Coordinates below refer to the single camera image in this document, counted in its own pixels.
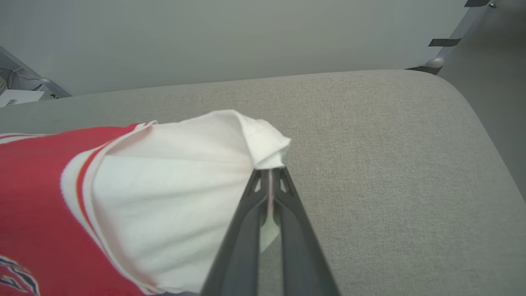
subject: folded cloth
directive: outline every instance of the folded cloth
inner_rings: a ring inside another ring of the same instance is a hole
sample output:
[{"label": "folded cloth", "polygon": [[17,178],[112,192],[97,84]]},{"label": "folded cloth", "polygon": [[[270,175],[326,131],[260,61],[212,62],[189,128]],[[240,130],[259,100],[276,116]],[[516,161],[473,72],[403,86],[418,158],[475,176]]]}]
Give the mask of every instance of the folded cloth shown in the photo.
[{"label": "folded cloth", "polygon": [[[19,165],[28,154],[40,175],[35,183],[23,175],[29,170],[0,156],[0,175],[13,168],[10,180],[24,185],[0,189],[0,222],[15,226],[3,235],[0,255],[30,273],[38,293],[65,295],[199,292],[252,170],[283,166],[290,143],[269,123],[235,111],[124,129],[0,136],[0,143],[9,138],[20,141],[0,145],[0,154],[14,153]],[[59,161],[46,174],[53,158]],[[31,222],[22,225],[20,214]],[[278,232],[265,229],[268,245]],[[20,277],[8,278],[13,284],[0,282],[0,293],[30,290]]]}]

